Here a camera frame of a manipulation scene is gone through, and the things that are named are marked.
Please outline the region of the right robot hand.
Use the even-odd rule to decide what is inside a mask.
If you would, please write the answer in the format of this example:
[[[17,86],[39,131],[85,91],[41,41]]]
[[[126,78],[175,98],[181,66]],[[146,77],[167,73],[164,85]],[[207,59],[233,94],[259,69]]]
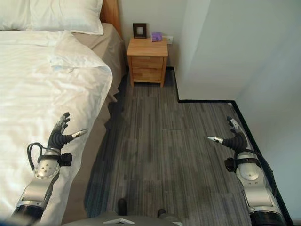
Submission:
[[[210,141],[219,143],[227,148],[234,150],[235,152],[242,152],[247,149],[248,141],[239,123],[232,117],[227,116],[228,124],[230,125],[231,131],[234,133],[232,138],[220,138],[214,136],[208,136]]]

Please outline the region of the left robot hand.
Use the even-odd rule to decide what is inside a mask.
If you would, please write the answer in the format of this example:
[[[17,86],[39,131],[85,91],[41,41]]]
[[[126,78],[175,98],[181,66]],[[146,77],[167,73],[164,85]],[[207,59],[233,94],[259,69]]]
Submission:
[[[61,150],[64,145],[71,142],[78,137],[83,136],[88,132],[87,129],[81,129],[75,133],[64,135],[64,130],[68,127],[68,122],[70,121],[70,113],[64,113],[60,119],[55,123],[53,130],[48,139],[48,148]]]

